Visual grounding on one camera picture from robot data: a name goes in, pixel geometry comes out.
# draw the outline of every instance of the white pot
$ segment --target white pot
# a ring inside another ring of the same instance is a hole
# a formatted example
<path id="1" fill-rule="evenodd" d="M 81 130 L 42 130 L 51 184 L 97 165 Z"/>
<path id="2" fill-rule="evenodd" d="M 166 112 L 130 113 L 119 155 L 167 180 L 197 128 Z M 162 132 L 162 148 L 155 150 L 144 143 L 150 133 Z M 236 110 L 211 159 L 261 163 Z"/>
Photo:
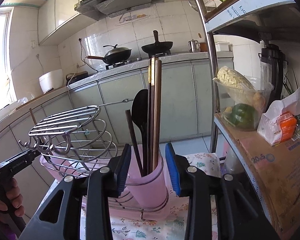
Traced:
<path id="1" fill-rule="evenodd" d="M 51 88 L 57 89 L 63 86 L 63 72 L 62 69 L 50 71 L 39 78 L 42 92 L 45 93 Z"/>

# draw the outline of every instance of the black spatula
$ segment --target black spatula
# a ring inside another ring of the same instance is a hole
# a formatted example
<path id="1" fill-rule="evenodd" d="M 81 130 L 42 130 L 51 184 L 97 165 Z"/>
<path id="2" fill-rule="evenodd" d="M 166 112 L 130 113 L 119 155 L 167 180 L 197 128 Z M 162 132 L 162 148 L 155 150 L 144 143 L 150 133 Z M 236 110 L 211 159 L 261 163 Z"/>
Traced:
<path id="1" fill-rule="evenodd" d="M 138 126 L 142 139 L 143 176 L 146 176 L 147 168 L 147 118 L 148 118 L 148 90 L 140 90 L 132 103 L 132 121 Z"/>

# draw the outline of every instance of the electric outlet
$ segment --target electric outlet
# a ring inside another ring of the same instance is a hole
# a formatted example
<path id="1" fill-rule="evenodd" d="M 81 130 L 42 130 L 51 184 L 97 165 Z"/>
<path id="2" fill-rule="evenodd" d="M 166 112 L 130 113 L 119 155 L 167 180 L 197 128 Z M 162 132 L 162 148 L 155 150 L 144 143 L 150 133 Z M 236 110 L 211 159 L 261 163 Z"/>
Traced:
<path id="1" fill-rule="evenodd" d="M 77 65 L 77 68 L 79 68 L 79 67 L 82 67 L 82 66 L 84 66 L 84 65 L 85 65 L 85 63 L 84 63 L 84 62 L 82 62 L 82 61 L 80 61 L 80 62 L 78 62 L 76 65 Z"/>

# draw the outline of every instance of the metal kettle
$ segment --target metal kettle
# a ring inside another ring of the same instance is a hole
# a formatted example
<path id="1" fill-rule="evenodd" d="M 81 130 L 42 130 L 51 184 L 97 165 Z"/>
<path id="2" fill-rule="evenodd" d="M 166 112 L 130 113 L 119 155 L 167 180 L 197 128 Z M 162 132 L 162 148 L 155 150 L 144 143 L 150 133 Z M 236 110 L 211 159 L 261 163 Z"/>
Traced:
<path id="1" fill-rule="evenodd" d="M 198 41 L 189 41 L 189 52 L 200 52 L 200 44 Z"/>

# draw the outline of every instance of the floral tablecloth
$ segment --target floral tablecloth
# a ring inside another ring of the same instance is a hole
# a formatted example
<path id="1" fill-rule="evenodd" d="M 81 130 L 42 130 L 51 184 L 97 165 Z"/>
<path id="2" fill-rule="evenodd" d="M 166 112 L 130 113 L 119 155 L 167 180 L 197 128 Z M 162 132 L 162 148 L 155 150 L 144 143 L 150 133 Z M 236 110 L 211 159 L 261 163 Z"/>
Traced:
<path id="1" fill-rule="evenodd" d="M 221 177 L 219 158 L 216 154 L 198 153 L 185 155 L 192 166 L 203 170 L 207 175 Z M 188 214 L 188 197 L 179 198 L 172 190 L 170 179 L 165 176 L 169 190 L 170 214 L 164 221 L 141 221 L 123 217 L 111 217 L 111 229 L 114 240 L 183 240 L 186 231 Z M 47 195 L 55 188 L 51 186 Z M 218 239 L 216 203 L 213 195 L 210 196 L 212 217 L 212 240 Z M 80 239 L 85 239 L 85 211 L 81 212 Z"/>

